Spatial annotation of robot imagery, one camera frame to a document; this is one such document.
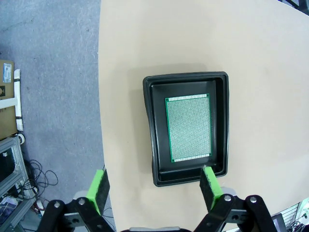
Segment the metal rack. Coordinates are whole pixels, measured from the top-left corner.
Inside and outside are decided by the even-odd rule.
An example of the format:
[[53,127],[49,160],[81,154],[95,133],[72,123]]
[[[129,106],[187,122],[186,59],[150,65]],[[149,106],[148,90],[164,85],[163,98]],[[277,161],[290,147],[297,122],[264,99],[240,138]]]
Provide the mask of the metal rack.
[[299,203],[281,212],[286,228],[288,228],[291,225],[291,223],[294,222],[294,220],[296,219],[296,213],[298,208]]
[[[10,137],[0,141],[0,155],[13,156],[15,163],[14,171],[3,181],[0,182],[0,196],[3,196],[13,186],[20,186],[24,184],[28,180],[28,175],[25,168],[23,155],[20,149],[20,141],[18,136]],[[14,227],[19,223],[21,218],[35,202],[35,195],[32,190],[25,190],[24,193],[25,198],[33,199],[23,200],[21,203],[19,203],[16,209],[0,226],[0,232],[14,231]]]

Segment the beige table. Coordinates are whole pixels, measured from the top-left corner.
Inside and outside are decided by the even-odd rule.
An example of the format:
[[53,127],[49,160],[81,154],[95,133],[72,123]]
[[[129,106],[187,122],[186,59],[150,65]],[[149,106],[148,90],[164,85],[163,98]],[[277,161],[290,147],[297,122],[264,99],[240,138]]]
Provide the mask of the beige table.
[[276,0],[103,0],[99,95],[118,231],[180,226],[206,214],[198,182],[155,187],[142,80],[229,75],[228,174],[273,214],[309,195],[309,18]]

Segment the black tray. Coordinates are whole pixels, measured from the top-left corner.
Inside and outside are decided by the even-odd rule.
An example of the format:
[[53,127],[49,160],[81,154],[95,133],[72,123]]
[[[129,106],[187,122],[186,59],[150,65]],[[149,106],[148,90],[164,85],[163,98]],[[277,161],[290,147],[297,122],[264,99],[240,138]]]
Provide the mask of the black tray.
[[[211,166],[217,177],[227,173],[228,76],[225,72],[193,72],[147,76],[143,80],[145,106],[153,149],[153,179],[158,187],[200,179],[200,168]],[[212,156],[170,161],[165,98],[210,94]]]

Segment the black cable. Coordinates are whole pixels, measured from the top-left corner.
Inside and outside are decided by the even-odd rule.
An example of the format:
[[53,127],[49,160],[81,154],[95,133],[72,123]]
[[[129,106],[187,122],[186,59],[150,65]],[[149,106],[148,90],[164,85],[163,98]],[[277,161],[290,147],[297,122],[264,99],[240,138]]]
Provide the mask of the black cable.
[[300,226],[300,222],[298,221],[299,219],[301,219],[302,217],[304,217],[306,214],[303,214],[303,216],[295,219],[289,226],[288,232],[302,232],[304,230],[305,227],[301,227]]
[[42,201],[43,208],[46,209],[46,207],[47,207],[47,205],[48,205],[48,203],[49,203],[49,200],[47,200],[47,199],[45,199],[44,197],[41,197],[41,196],[40,196],[39,198],[40,198],[41,201]]
[[298,225],[295,226],[295,232],[302,232],[305,228],[305,225],[300,223],[299,221],[296,221],[297,223],[299,223]]
[[112,229],[115,231],[114,225],[113,225],[110,221],[107,220],[107,218],[114,218],[114,217],[104,215],[104,212],[105,212],[106,210],[108,210],[108,209],[112,209],[112,208],[111,208],[111,207],[108,207],[108,208],[104,209],[104,210],[103,210],[103,217],[104,217],[104,219],[112,226]]
[[[42,164],[38,162],[35,159],[31,159],[29,161],[25,162],[25,165],[27,166],[27,172],[28,175],[30,176],[29,179],[27,179],[18,189],[17,191],[20,190],[18,196],[13,196],[11,192],[7,192],[4,196],[12,196],[15,197],[16,199],[19,200],[31,200],[31,199],[38,199],[45,191],[45,189],[48,186],[55,186],[58,184],[58,176],[56,173],[52,170],[47,170],[46,172],[43,171]],[[52,173],[55,178],[56,182],[50,183],[49,179],[47,177],[47,174]],[[25,198],[25,190],[32,190],[35,192],[34,196],[31,198]]]

